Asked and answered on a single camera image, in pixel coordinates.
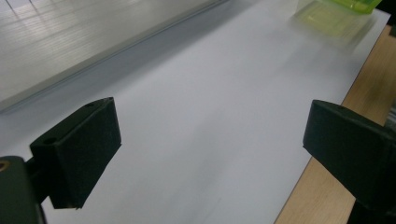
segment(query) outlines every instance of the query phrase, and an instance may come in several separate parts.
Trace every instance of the green plastic container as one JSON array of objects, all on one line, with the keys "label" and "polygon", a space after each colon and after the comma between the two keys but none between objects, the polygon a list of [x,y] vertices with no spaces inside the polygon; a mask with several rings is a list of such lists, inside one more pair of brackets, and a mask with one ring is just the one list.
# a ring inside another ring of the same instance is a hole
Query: green plastic container
[{"label": "green plastic container", "polygon": [[332,0],[362,14],[371,14],[381,0]]},{"label": "green plastic container", "polygon": [[354,40],[372,25],[369,15],[361,15],[333,0],[313,1],[299,10],[294,18],[328,37],[346,42]]}]

